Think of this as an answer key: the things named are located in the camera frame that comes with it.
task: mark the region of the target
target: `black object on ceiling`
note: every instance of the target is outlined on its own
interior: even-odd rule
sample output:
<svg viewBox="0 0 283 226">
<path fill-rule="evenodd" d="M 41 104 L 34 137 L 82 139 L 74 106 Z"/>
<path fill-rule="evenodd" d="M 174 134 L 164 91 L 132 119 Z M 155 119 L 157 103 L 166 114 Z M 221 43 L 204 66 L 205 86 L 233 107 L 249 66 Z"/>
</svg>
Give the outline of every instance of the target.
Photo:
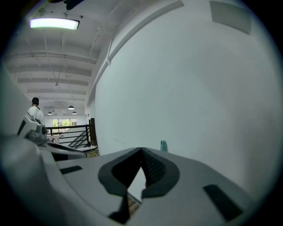
<svg viewBox="0 0 283 226">
<path fill-rule="evenodd" d="M 58 3 L 64 1 L 66 10 L 71 10 L 84 0 L 48 0 L 50 3 Z"/>
</svg>

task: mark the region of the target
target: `window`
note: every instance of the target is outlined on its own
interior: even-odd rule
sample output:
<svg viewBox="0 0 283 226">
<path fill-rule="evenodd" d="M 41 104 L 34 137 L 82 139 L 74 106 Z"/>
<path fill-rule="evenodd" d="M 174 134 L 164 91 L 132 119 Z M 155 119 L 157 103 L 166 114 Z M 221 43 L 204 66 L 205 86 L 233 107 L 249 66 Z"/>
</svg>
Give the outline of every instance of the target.
<svg viewBox="0 0 283 226">
<path fill-rule="evenodd" d="M 59 118 L 59 119 L 52 119 L 52 126 L 53 127 L 61 127 L 61 126 L 73 126 L 76 125 L 76 118 Z M 62 133 L 67 131 L 69 128 L 62 128 L 62 129 L 53 129 L 53 133 Z"/>
</svg>

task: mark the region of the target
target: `fluorescent light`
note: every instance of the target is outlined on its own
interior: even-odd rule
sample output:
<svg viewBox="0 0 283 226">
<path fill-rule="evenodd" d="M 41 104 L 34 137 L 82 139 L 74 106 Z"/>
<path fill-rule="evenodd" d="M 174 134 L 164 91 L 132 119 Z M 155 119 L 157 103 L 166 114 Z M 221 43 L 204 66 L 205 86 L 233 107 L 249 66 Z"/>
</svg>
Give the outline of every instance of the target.
<svg viewBox="0 0 283 226">
<path fill-rule="evenodd" d="M 35 27 L 59 27 L 76 30 L 79 26 L 79 21 L 63 18 L 37 18 L 31 19 L 31 28 Z"/>
</svg>

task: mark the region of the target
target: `teal object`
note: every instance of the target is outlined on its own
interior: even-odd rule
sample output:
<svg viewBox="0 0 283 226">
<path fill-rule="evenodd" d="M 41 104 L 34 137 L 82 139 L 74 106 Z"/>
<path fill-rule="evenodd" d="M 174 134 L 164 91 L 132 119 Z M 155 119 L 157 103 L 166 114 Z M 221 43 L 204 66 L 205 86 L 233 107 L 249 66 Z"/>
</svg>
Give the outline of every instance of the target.
<svg viewBox="0 0 283 226">
<path fill-rule="evenodd" d="M 165 140 L 162 140 L 162 141 L 161 141 L 160 151 L 166 151 L 166 152 L 168 152 L 167 143 L 166 143 Z"/>
</svg>

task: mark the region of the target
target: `metal railing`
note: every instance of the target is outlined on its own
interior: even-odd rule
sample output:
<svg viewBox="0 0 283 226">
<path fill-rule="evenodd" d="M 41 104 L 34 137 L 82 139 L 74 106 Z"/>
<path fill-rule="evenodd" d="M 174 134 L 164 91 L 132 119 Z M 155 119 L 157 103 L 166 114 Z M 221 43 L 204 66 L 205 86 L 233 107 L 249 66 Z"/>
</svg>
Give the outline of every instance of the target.
<svg viewBox="0 0 283 226">
<path fill-rule="evenodd" d="M 60 129 L 69 129 L 69 128 L 82 128 L 81 130 L 79 131 L 72 131 L 72 132 L 68 132 L 65 131 L 65 132 L 60 132 Z M 75 138 L 73 141 L 68 141 L 68 142 L 60 142 L 60 143 L 70 143 L 69 144 L 69 147 L 78 147 L 78 146 L 90 146 L 91 145 L 91 141 L 92 141 L 92 138 L 91 138 L 91 135 L 90 135 L 90 130 L 89 130 L 89 125 L 73 125 L 73 126 L 58 126 L 58 127 L 46 127 L 46 129 L 48 129 L 48 133 L 47 133 L 47 136 L 48 135 L 51 135 L 51 136 L 55 136 L 55 135 L 61 135 L 61 134 L 67 134 L 67 133 L 80 133 L 80 135 L 78 136 L 67 136 L 67 137 L 59 137 L 59 139 L 67 139 L 67 138 Z"/>
</svg>

